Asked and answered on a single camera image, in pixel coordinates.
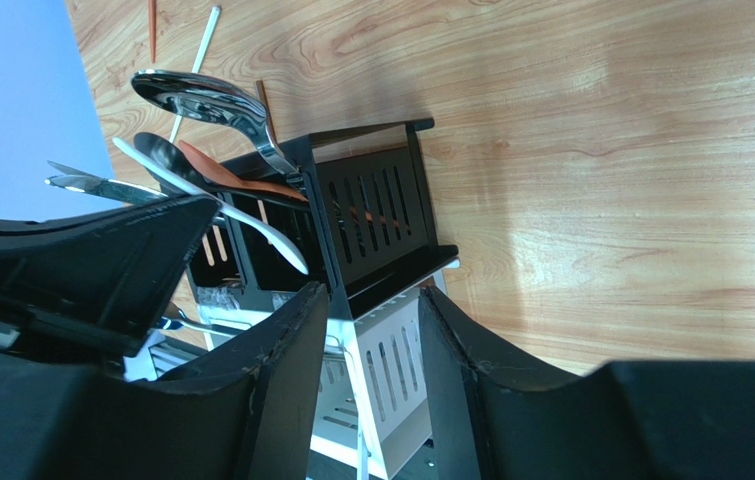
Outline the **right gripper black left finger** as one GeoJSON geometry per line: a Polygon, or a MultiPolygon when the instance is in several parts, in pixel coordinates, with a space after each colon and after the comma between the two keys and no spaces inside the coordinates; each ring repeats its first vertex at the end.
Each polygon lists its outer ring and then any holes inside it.
{"type": "Polygon", "coordinates": [[[328,313],[311,282],[154,381],[0,353],[0,479],[302,479],[328,313]]]}

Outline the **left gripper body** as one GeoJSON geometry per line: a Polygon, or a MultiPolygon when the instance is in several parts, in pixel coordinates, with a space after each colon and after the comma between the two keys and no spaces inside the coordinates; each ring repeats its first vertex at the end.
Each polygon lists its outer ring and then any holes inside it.
{"type": "Polygon", "coordinates": [[[0,219],[0,352],[50,363],[137,354],[218,211],[213,199],[182,196],[0,219]]]}

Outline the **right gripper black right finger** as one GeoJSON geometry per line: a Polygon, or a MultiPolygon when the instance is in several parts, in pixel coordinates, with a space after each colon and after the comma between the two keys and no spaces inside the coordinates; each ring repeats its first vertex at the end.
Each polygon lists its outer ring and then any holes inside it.
{"type": "Polygon", "coordinates": [[[755,479],[755,361],[620,360],[587,375],[418,300],[443,479],[755,479]]]}

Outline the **white slotted utensil caddy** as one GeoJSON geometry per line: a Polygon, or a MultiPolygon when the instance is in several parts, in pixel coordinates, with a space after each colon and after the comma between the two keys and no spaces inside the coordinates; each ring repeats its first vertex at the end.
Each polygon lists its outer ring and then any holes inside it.
{"type": "MultiPolygon", "coordinates": [[[[443,268],[354,320],[327,321],[318,382],[312,451],[333,467],[346,465],[359,479],[393,479],[431,437],[418,322],[420,287],[447,289],[443,268]]],[[[203,288],[199,322],[242,330],[257,325],[287,300],[249,310],[229,287],[203,288]]],[[[155,327],[138,354],[125,360],[125,378],[155,380],[204,349],[166,337],[155,327]]],[[[212,350],[230,338],[204,335],[212,350]]]]}

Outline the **steel spoon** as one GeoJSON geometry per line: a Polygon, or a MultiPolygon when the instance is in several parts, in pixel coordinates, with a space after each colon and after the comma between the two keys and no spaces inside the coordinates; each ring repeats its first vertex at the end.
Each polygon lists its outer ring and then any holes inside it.
{"type": "Polygon", "coordinates": [[[198,73],[154,69],[136,72],[130,84],[140,97],[165,111],[239,131],[290,186],[304,188],[299,167],[271,136],[267,108],[243,89],[198,73]]]}

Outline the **black utensil caddy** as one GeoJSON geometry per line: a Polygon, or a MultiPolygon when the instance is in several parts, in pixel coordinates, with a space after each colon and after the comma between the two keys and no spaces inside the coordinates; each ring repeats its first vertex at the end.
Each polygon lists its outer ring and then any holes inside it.
{"type": "Polygon", "coordinates": [[[284,211],[269,224],[303,254],[293,268],[256,230],[227,221],[208,235],[188,278],[203,288],[229,287],[249,310],[291,298],[305,284],[327,287],[330,313],[354,320],[458,258],[437,239],[418,135],[430,118],[311,133],[282,145],[300,168],[311,213],[284,211]]]}

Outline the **white orange chopstick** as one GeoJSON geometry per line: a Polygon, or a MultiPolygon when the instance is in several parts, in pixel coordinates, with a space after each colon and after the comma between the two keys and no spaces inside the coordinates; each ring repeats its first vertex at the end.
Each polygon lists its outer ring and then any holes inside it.
{"type": "MultiPolygon", "coordinates": [[[[203,33],[200,45],[198,47],[197,54],[195,56],[195,59],[191,68],[192,73],[198,73],[201,69],[201,66],[203,65],[211,40],[216,30],[221,12],[222,12],[222,8],[220,5],[214,5],[211,8],[210,15],[209,15],[204,33],[203,33]]],[[[182,121],[183,121],[183,117],[177,115],[174,121],[174,125],[171,130],[171,133],[169,135],[169,141],[171,143],[173,143],[176,140],[182,121]]]]}

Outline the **black ladle spoon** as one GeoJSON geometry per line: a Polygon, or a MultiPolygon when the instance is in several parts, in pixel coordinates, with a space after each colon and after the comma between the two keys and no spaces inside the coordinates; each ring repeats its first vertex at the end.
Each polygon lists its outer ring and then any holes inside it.
{"type": "Polygon", "coordinates": [[[197,187],[206,187],[204,179],[189,163],[182,151],[167,139],[154,133],[141,132],[133,137],[133,145],[156,164],[197,187]]]}

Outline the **dark grey chopstick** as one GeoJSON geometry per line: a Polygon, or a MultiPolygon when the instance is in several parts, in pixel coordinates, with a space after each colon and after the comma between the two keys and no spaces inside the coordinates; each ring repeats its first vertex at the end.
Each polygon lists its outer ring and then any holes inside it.
{"type": "Polygon", "coordinates": [[[255,90],[256,90],[256,95],[258,96],[259,101],[265,107],[266,123],[267,123],[269,138],[271,139],[273,143],[276,143],[277,142],[276,131],[275,131],[275,126],[274,126],[273,118],[271,114],[271,108],[270,108],[268,97],[267,97],[265,82],[263,80],[257,80],[255,82],[255,90]]]}

